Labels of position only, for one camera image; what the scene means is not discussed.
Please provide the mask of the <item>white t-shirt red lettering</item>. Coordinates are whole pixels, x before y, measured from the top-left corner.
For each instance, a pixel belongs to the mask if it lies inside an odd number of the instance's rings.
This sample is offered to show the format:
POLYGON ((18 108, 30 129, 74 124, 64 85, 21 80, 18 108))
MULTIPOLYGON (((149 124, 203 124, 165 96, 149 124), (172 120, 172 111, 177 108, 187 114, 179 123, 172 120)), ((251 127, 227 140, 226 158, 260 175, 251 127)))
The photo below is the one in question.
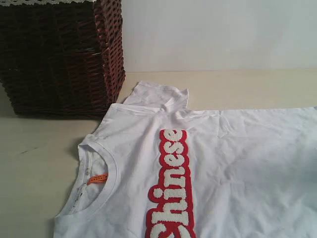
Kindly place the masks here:
POLYGON ((317 110, 187 109, 139 82, 78 146, 56 238, 314 238, 317 110))

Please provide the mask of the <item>brown wicker laundry basket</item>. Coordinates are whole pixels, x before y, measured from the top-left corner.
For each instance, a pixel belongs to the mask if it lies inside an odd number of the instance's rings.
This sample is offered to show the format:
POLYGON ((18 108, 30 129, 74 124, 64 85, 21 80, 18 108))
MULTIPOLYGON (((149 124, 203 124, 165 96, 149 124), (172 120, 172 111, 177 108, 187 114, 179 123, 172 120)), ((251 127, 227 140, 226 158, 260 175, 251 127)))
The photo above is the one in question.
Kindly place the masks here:
POLYGON ((0 82, 23 117, 101 118, 125 79, 119 0, 0 6, 0 82))

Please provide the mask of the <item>white lace cloth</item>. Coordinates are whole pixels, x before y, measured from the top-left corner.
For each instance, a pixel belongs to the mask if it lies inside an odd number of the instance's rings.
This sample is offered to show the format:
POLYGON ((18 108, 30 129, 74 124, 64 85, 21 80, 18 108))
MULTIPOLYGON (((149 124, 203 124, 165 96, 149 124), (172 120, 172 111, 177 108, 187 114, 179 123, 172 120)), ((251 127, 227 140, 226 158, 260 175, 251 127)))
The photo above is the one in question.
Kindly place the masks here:
POLYGON ((17 5, 45 5, 45 4, 59 4, 59 3, 83 3, 83 2, 96 2, 96 0, 0 0, 0 5, 9 7, 17 5))

